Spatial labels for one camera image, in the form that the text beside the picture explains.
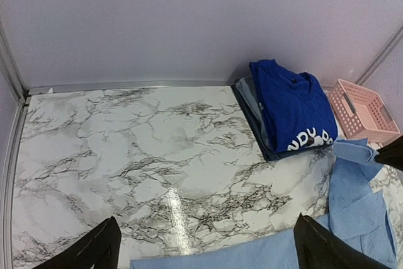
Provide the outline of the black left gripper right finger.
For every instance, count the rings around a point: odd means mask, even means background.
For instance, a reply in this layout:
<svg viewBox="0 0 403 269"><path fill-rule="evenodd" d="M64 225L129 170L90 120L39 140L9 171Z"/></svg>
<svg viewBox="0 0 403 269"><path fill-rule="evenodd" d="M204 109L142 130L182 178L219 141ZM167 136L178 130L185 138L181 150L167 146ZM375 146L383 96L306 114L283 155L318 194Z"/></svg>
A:
<svg viewBox="0 0 403 269"><path fill-rule="evenodd" d="M387 268L366 255L378 239L390 246L390 223L386 213L336 212L326 229L308 215L300 214L293 228L300 268Z"/></svg>

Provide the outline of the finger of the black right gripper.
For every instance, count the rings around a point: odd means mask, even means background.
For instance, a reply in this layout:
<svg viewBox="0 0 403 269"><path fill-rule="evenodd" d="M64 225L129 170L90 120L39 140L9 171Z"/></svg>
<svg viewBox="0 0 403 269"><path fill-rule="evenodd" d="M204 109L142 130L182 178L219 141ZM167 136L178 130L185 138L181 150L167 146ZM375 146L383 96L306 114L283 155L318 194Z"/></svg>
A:
<svg viewBox="0 0 403 269"><path fill-rule="evenodd" d="M403 168L403 136L379 149L375 161L394 168Z"/></svg>

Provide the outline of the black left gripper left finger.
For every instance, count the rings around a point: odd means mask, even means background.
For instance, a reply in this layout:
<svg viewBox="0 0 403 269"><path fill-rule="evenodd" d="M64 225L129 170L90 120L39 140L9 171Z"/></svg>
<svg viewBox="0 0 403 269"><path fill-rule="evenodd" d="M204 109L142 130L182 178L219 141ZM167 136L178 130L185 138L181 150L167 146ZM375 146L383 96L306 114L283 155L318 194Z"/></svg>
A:
<svg viewBox="0 0 403 269"><path fill-rule="evenodd" d="M35 268L117 268L121 238L118 223L111 216L65 251Z"/></svg>

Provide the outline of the light blue shirt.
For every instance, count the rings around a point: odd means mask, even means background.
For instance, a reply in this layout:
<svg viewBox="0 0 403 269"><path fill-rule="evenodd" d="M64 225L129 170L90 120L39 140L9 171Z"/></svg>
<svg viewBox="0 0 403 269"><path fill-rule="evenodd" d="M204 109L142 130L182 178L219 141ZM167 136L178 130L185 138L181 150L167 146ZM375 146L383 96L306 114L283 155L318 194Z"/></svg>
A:
<svg viewBox="0 0 403 269"><path fill-rule="evenodd" d="M370 182L382 169L375 161L378 152L362 140L338 140L333 145L336 162L330 177L329 211L316 220L326 229L329 216L336 212L364 212L368 215L387 212L382 192L373 192ZM384 239L376 241L375 251L366 255L387 268L397 266L397 244L390 223L390 246L382 248ZM133 260L131 268L300 268L293 228L237 246L199 255Z"/></svg>

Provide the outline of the royal blue printed t-shirt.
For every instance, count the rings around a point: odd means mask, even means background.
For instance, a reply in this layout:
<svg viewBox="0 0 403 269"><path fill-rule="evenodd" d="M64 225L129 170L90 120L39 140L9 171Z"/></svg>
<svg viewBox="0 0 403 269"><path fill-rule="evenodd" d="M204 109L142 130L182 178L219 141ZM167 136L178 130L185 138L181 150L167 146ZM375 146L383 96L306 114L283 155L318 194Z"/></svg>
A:
<svg viewBox="0 0 403 269"><path fill-rule="evenodd" d="M295 73L274 59L249 63L258 105L274 152L329 146L338 128L317 78Z"/></svg>

